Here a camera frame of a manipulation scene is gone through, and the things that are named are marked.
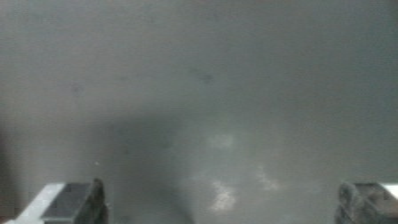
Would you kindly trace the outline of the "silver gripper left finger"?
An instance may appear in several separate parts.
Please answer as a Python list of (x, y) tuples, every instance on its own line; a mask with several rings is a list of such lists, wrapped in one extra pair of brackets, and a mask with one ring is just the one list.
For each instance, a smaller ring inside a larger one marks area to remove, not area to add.
[(5, 224), (108, 224), (103, 181), (48, 183)]

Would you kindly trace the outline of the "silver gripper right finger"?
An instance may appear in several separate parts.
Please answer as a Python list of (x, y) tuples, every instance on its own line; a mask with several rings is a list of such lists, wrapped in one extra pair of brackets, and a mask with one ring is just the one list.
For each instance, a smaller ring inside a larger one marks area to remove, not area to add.
[(398, 224), (398, 183), (343, 183), (334, 224)]

